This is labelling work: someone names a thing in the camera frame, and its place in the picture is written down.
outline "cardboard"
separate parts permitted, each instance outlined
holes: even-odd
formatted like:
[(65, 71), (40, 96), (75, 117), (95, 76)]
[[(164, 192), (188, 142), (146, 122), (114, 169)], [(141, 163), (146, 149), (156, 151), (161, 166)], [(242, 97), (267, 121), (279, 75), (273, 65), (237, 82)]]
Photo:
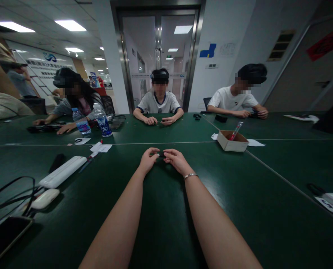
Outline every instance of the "cardboard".
[(225, 151), (244, 152), (249, 145), (249, 141), (240, 133), (237, 133), (234, 140), (230, 141), (229, 139), (233, 132), (220, 130), (216, 140), (218, 140), (220, 146)]

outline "power strip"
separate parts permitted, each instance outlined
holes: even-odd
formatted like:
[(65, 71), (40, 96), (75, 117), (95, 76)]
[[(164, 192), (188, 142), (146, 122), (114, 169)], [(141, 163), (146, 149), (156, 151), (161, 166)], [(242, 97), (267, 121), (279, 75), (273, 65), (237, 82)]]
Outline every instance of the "power strip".
[(87, 161), (86, 157), (74, 156), (39, 182), (48, 189), (55, 189)]

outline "plastic bottle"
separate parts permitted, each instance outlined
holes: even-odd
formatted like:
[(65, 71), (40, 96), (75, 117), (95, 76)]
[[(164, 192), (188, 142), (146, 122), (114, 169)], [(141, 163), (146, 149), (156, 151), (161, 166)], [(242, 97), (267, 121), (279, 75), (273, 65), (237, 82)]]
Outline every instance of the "plastic bottle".
[(101, 105), (98, 103), (94, 103), (93, 109), (94, 109), (94, 117), (97, 120), (100, 129), (102, 130), (102, 137), (111, 136), (113, 133), (109, 128), (107, 115), (102, 109)]
[(79, 112), (78, 108), (72, 108), (73, 120), (77, 124), (78, 130), (82, 133), (83, 137), (90, 138), (92, 130), (88, 124), (87, 118)]

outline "chair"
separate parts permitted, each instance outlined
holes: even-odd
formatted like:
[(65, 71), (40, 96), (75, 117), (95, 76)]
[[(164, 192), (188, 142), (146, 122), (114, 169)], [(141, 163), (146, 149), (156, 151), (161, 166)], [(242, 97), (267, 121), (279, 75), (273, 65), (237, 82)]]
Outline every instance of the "chair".
[(208, 110), (208, 104), (210, 102), (211, 97), (204, 98), (205, 109)]
[(47, 115), (46, 100), (43, 98), (19, 99), (25, 103), (36, 115)]
[(100, 97), (102, 99), (103, 107), (107, 115), (115, 114), (113, 101), (109, 95), (104, 95)]

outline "bracelet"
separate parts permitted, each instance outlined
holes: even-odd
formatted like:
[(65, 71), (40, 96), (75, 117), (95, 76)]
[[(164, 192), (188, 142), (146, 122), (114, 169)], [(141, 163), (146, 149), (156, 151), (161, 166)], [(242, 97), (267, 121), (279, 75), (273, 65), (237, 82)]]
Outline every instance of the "bracelet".
[(188, 175), (186, 175), (186, 176), (184, 177), (184, 179), (187, 179), (187, 178), (190, 177), (190, 176), (197, 176), (197, 177), (199, 177), (197, 174), (188, 174)]

